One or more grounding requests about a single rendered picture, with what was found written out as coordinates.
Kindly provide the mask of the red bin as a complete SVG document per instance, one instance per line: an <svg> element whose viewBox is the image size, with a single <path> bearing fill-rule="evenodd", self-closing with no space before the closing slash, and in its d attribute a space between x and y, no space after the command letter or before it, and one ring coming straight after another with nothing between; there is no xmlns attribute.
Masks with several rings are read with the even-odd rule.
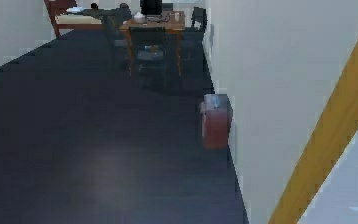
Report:
<svg viewBox="0 0 358 224"><path fill-rule="evenodd" d="M226 94L205 94L200 104L202 142L206 149L228 146L231 105Z"/></svg>

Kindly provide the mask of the dark chair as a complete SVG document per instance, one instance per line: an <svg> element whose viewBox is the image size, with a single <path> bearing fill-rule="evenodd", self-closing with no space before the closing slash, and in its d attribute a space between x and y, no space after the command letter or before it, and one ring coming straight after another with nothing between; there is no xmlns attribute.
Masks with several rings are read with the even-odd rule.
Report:
<svg viewBox="0 0 358 224"><path fill-rule="evenodd" d="M191 26L181 33L181 53L184 60L193 60L198 50L203 49L203 38L207 27L205 8L195 7L191 16Z"/></svg>
<svg viewBox="0 0 358 224"><path fill-rule="evenodd" d="M167 38L164 27L130 27L132 72L162 89L167 87Z"/></svg>

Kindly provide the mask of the orange wooden table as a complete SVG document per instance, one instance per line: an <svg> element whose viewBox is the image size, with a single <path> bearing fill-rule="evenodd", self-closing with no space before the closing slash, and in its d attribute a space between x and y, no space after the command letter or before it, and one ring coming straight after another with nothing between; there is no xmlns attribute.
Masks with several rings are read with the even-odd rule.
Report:
<svg viewBox="0 0 358 224"><path fill-rule="evenodd" d="M180 13L180 20L176 21L174 18L174 14L176 12ZM119 30L124 34L126 38L127 51L129 56L129 71L132 71L132 63L133 63L133 52L131 45L131 35L130 28L131 27L142 27L142 28L152 28L152 27L163 27L167 34L176 36L176 61L178 74L181 73L181 60L180 60L180 42L181 42L181 33L185 30L185 14L183 11L163 11L160 17L158 16L145 16L146 22L139 24L134 21L134 19L130 19L127 22L124 22Z"/></svg>

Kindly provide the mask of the black television set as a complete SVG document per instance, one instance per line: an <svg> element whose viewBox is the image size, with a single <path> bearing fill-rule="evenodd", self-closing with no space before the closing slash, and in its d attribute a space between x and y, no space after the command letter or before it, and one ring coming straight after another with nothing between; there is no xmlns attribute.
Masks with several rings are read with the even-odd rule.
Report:
<svg viewBox="0 0 358 224"><path fill-rule="evenodd" d="M140 0L141 13L147 16L162 13L162 0Z"/></svg>

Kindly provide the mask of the red wooden bed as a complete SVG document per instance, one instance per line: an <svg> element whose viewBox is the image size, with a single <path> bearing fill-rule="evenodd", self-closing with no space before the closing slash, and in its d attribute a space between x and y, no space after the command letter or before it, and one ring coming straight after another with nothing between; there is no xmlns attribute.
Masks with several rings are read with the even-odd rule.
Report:
<svg viewBox="0 0 358 224"><path fill-rule="evenodd" d="M89 16L68 14L67 10L77 6L76 0L43 0L51 26L57 38L61 37L61 29L89 29L102 28L101 21Z"/></svg>

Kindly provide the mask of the yellow door frame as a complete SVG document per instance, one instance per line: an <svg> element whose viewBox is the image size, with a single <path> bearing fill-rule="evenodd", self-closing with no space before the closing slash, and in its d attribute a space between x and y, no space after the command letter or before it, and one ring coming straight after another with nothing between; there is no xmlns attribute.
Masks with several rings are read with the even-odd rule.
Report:
<svg viewBox="0 0 358 224"><path fill-rule="evenodd" d="M358 40L268 224L297 224L358 130Z"/></svg>

